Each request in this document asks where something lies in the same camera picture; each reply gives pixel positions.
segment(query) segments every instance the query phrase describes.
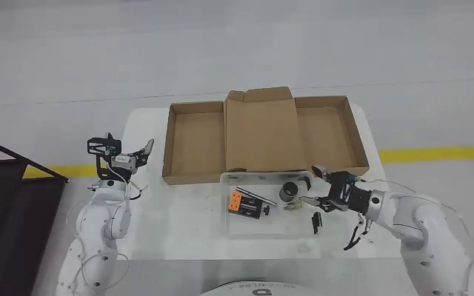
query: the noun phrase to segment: yellow stripe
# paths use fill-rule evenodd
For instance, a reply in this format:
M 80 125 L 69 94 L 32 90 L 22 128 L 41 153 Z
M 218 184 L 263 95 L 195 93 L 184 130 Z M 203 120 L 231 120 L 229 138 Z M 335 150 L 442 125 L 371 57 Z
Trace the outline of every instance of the yellow stripe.
M 64 175 L 68 178 L 97 178 L 95 164 L 86 164 L 81 166 L 49 166 L 48 169 Z M 24 172 L 23 178 L 42 178 L 50 176 L 46 172 L 40 171 L 35 167 L 29 166 Z
M 383 164 L 401 164 L 421 161 L 472 161 L 474 147 L 445 147 L 423 149 L 392 149 L 378 152 Z M 68 178 L 96 178 L 95 164 L 81 166 L 50 166 L 53 171 Z M 24 178 L 47 177 L 48 174 L 29 166 Z
M 474 147 L 445 147 L 423 149 L 395 149 L 378 152 L 383 164 L 420 161 L 472 161 Z

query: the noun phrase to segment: brown cardboard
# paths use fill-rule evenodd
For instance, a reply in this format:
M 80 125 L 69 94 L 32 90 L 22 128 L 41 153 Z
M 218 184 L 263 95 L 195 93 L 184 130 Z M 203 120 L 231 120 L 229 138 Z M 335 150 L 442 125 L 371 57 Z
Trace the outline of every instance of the brown cardboard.
M 169 185 L 216 183 L 224 171 L 224 103 L 171 104 L 163 180 Z
M 363 175 L 369 163 L 345 96 L 295 98 L 306 167 Z
M 227 171 L 305 168 L 295 101 L 288 87 L 231 91 L 225 117 Z

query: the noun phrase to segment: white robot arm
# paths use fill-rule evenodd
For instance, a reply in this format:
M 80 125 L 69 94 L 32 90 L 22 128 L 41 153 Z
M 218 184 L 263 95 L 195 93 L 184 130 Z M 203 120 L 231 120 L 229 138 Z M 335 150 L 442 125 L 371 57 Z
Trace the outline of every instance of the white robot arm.
M 103 295 L 115 285 L 110 281 L 120 255 L 116 240 L 127 234 L 130 199 L 139 198 L 130 198 L 130 177 L 147 163 L 153 143 L 152 139 L 138 152 L 121 154 L 121 142 L 110 134 L 87 142 L 89 153 L 96 155 L 101 180 L 89 187 L 95 194 L 77 218 L 76 238 L 59 272 L 56 295 Z M 101 167 L 100 158 L 107 168 Z
M 373 190 L 365 217 L 401 240 L 401 256 L 419 295 L 467 293 L 471 260 L 438 201 Z
M 364 181 L 348 172 L 313 171 L 331 183 L 319 198 L 325 212 L 351 209 L 401 240 L 401 256 L 420 296 L 462 296 L 467 293 L 472 261 L 448 228 L 441 204 L 426 195 L 407 195 L 356 187 Z

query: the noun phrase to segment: plastic tray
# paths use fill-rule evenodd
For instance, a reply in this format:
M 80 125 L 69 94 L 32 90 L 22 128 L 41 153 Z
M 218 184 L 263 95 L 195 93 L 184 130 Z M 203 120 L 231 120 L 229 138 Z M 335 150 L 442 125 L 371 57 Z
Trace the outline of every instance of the plastic tray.
M 308 171 L 301 172 L 226 172 L 221 176 L 221 194 L 224 202 L 224 228 L 231 238 L 288 238 L 307 237 L 314 234 L 311 217 L 317 210 L 314 206 L 303 204 L 303 207 L 287 211 L 287 203 L 279 197 L 279 192 L 284 183 L 292 181 L 298 185 L 298 194 L 311 195 L 301 177 L 308 177 L 314 184 L 313 175 Z M 230 196 L 236 187 L 240 186 L 263 198 L 275 201 L 277 207 L 270 205 L 268 216 L 261 214 L 256 220 L 241 215 L 229 213 Z

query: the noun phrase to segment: white table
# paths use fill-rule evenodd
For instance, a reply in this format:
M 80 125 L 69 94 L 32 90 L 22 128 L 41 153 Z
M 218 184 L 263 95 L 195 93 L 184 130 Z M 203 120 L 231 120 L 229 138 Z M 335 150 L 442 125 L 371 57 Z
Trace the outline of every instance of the white table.
M 361 133 L 370 170 L 367 180 L 385 179 L 378 152 L 363 110 L 351 105 Z M 122 138 L 124 152 L 142 148 L 155 139 L 148 165 L 132 181 L 149 185 L 141 198 L 131 201 L 132 221 L 118 250 L 130 259 L 283 259 L 283 258 L 399 258 L 400 243 L 385 229 L 374 225 L 357 247 L 343 251 L 357 214 L 323 213 L 320 234 L 299 239 L 230 239 L 222 233 L 223 200 L 219 184 L 169 186 L 161 179 L 168 108 L 134 110 Z M 386 183 L 362 184 L 362 188 L 388 190 Z

